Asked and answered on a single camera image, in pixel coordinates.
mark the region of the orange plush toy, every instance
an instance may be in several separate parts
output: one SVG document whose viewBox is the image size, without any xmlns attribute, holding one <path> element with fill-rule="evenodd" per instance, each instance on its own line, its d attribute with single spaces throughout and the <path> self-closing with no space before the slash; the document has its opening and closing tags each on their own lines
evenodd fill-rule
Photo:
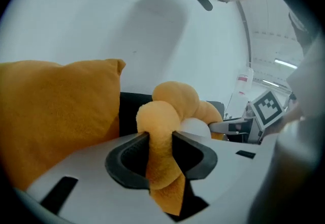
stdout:
<svg viewBox="0 0 325 224">
<path fill-rule="evenodd" d="M 150 195 L 161 209 L 178 216 L 185 176 L 173 158 L 172 132 L 181 130 L 182 122 L 189 118 L 208 125 L 222 122 L 222 117 L 212 104 L 200 101 L 195 89 L 184 83 L 162 83 L 153 91 L 152 99 L 153 102 L 140 107 L 137 115 L 138 132 L 150 134 L 146 178 Z M 223 134 L 211 133 L 211 137 L 221 140 Z"/>
</svg>

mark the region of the fluorescent light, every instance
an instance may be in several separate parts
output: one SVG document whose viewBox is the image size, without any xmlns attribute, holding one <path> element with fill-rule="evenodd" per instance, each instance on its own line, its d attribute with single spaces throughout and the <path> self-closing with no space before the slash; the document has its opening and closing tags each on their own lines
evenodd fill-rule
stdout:
<svg viewBox="0 0 325 224">
<path fill-rule="evenodd" d="M 274 84 L 274 83 L 272 83 L 272 82 L 270 82 L 270 81 L 267 81 L 267 80 L 263 80 L 264 82 L 266 82 L 266 83 L 269 83 L 269 84 L 271 84 L 271 85 L 273 85 L 273 86 L 276 86 L 276 87 L 278 87 L 279 85 L 277 85 L 277 84 Z"/>
<path fill-rule="evenodd" d="M 276 62 L 276 63 L 278 63 L 278 64 L 282 64 L 282 65 L 288 66 L 288 67 L 293 68 L 293 69 L 296 69 L 296 68 L 297 68 L 297 66 L 295 66 L 295 65 L 293 65 L 293 64 L 289 64 L 289 63 L 287 63 L 287 62 L 285 62 L 285 61 L 281 61 L 281 60 L 279 60 L 279 59 L 275 59 L 274 62 Z"/>
</svg>

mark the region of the orange fabric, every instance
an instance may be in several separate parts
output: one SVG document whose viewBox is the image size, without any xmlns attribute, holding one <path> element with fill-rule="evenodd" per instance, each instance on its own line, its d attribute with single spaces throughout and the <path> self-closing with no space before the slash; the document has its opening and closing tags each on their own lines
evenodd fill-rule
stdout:
<svg viewBox="0 0 325 224">
<path fill-rule="evenodd" d="M 173 158 L 172 132 L 180 128 L 180 122 L 196 117 L 206 124 L 222 122 L 217 109 L 200 101 L 195 89 L 187 84 L 169 81 L 158 85 L 152 94 L 153 102 L 139 109 L 138 132 L 148 132 L 149 160 L 146 178 L 150 195 L 169 214 L 179 215 L 185 189 L 185 176 Z M 212 138 L 223 135 L 211 133 Z"/>
<path fill-rule="evenodd" d="M 119 136 L 122 60 L 0 65 L 0 157 L 25 190 L 72 152 Z"/>
</svg>

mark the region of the white plush patch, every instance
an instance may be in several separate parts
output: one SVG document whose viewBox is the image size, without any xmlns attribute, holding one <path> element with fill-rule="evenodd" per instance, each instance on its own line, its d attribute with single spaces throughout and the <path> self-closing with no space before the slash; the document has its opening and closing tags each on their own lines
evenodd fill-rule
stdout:
<svg viewBox="0 0 325 224">
<path fill-rule="evenodd" d="M 206 138 L 211 138 L 211 132 L 207 124 L 197 118 L 187 118 L 181 122 L 181 131 L 202 136 Z"/>
</svg>

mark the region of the white sleeve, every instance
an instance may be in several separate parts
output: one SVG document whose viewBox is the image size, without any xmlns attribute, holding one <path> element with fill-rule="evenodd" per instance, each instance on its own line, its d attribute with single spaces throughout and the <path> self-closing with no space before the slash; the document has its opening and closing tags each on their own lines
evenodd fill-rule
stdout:
<svg viewBox="0 0 325 224">
<path fill-rule="evenodd" d="M 287 78 L 305 117 L 325 114 L 325 40 L 319 33 L 298 68 Z"/>
</svg>

